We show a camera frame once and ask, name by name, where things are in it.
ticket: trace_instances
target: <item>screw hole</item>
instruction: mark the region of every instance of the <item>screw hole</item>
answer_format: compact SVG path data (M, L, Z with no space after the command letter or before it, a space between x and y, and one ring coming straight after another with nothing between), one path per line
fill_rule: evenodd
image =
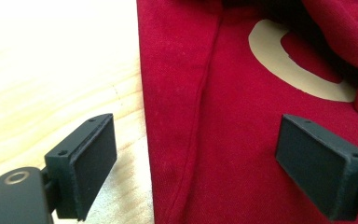
M66 155L66 153L68 153L67 150L62 150L62 151L60 151L60 152L58 153L58 155L59 155L59 156L64 156L64 155Z
M352 153L352 156L353 156L354 158L358 158L358 153Z

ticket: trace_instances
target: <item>light wood surface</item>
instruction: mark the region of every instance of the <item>light wood surface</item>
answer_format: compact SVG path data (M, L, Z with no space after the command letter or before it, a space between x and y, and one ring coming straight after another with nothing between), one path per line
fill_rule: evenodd
M135 0L1 0L0 175L43 168L104 113L115 116L118 159L86 223L153 223Z

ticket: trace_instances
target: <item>fabric fold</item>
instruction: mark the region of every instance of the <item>fabric fold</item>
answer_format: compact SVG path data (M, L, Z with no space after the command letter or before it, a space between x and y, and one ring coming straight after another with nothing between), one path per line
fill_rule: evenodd
M358 0L303 0L330 48L358 67ZM358 110L358 92L355 100Z
M183 213L221 10L219 1L138 1L156 223L178 223Z

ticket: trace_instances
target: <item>red fabric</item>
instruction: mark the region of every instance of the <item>red fabric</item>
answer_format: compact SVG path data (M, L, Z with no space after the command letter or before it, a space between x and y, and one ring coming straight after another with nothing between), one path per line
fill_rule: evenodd
M303 0L330 47L358 67L358 0ZM358 92L355 107L358 110Z
M138 14L156 223L330 223L275 161L275 147L283 113L358 146L352 104L308 95L268 71L248 43L265 18L254 6L138 0ZM303 46L285 48L295 58ZM304 50L317 62L304 66L323 64Z

